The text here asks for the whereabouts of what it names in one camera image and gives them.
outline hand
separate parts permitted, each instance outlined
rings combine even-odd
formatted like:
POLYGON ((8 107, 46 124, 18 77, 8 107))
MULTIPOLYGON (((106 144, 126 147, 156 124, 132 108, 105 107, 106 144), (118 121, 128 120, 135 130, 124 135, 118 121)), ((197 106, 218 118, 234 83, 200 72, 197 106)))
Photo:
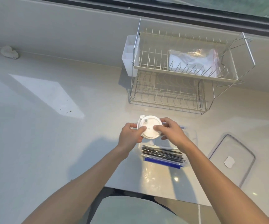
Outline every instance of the hand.
POLYGON ((153 128, 154 130, 162 133, 162 140, 169 139, 170 142, 177 146, 179 150, 184 149, 184 151, 182 151, 184 153, 185 150, 195 146, 194 143, 185 135, 178 123, 167 117, 161 118, 160 120, 163 122, 163 126, 156 125, 153 128))
POLYGON ((126 157, 128 156, 129 152, 134 148, 136 143, 141 143, 143 140, 143 137, 141 134, 147 129, 146 126, 142 126, 139 129, 130 129, 130 128, 136 128, 136 123, 127 123, 122 128, 122 131, 119 136, 119 142, 116 148, 118 148, 120 151, 126 154, 126 157))

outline person's left arm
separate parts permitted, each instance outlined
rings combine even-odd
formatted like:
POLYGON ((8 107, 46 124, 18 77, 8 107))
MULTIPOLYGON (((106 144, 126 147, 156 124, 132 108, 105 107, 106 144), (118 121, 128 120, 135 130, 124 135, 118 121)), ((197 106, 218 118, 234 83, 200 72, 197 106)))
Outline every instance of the person's left arm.
POLYGON ((112 176, 136 143, 142 142, 137 124, 127 123, 121 131, 118 145, 85 173, 70 181, 40 204, 22 224, 76 223, 112 176))

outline metal dish rack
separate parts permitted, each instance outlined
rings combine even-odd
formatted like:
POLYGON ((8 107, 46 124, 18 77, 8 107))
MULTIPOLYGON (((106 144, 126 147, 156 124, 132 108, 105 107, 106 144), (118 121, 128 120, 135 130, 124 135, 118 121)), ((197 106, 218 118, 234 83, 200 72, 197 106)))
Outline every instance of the metal dish rack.
POLYGON ((200 114, 207 112, 214 99, 231 86, 243 83, 241 78, 255 67, 255 61, 248 45, 250 41, 251 39, 247 38, 244 33, 229 42, 161 30, 144 29, 140 31, 139 23, 132 62, 132 72, 137 69, 138 74, 136 77, 133 77, 132 74, 129 102, 200 114), (252 67, 239 75, 231 50, 241 45, 246 45, 252 67), (218 56, 218 67, 213 69, 189 64, 181 66, 181 63, 170 59, 172 49, 185 53, 196 47, 214 49, 218 56), (205 83, 212 84, 210 91, 205 89, 207 88, 205 83), (225 89, 217 94, 219 87, 225 89), (211 93, 212 100, 206 99, 208 93, 211 93))

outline white sticker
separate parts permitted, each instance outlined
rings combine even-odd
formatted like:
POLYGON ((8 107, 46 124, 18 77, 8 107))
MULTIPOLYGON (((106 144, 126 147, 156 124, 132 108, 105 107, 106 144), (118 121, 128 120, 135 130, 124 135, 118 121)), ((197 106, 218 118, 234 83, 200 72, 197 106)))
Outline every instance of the white sticker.
POLYGON ((235 160, 230 156, 228 156, 226 160, 224 161, 224 164, 226 165, 227 168, 231 168, 234 163, 235 163, 235 160))

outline round white lid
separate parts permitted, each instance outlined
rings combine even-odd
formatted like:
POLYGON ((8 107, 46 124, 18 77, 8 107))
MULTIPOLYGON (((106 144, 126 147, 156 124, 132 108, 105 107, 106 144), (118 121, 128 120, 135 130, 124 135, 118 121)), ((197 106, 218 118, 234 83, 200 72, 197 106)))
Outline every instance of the round white lid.
POLYGON ((155 131, 153 126, 162 125, 162 122, 156 116, 144 116, 140 115, 140 119, 137 123, 137 127, 146 126, 147 129, 141 134, 146 139, 155 139, 160 135, 159 131, 155 131))

